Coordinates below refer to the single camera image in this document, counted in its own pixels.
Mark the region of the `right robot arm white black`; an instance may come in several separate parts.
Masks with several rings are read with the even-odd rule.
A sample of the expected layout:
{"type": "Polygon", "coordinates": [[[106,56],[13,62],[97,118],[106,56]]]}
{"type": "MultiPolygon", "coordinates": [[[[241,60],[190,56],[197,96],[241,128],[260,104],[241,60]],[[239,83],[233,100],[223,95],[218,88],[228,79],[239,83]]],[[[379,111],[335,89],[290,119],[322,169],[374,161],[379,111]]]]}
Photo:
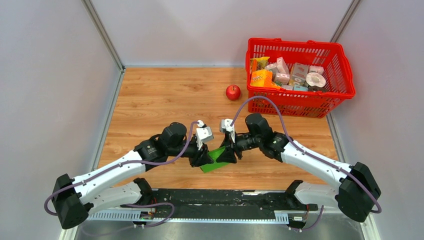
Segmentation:
{"type": "Polygon", "coordinates": [[[258,148],[266,157],[301,168],[320,178],[322,184],[295,180],[286,189],[286,205],[299,209],[302,205],[321,205],[339,209],[348,218],[363,223],[381,196],[381,190],[364,163],[354,165],[333,160],[301,145],[284,133],[272,130],[259,113],[245,118],[246,133],[236,133],[232,119],[220,122],[225,148],[218,162],[236,163],[244,151],[258,148]]]}

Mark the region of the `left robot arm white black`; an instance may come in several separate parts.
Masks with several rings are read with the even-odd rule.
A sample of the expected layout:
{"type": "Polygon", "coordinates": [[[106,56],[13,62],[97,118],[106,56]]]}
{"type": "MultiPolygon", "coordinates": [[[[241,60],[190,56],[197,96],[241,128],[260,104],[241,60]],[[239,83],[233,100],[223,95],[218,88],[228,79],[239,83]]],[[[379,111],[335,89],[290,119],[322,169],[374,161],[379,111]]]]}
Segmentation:
{"type": "Polygon", "coordinates": [[[211,164],[206,143],[213,138],[211,128],[201,120],[192,122],[189,129],[172,122],[162,133],[140,142],[112,163],[75,177],[67,173],[59,176],[44,209],[67,230],[105,209],[123,205],[148,207],[153,194],[145,179],[137,178],[123,187],[114,185],[179,158],[188,158],[192,167],[211,164]]]}

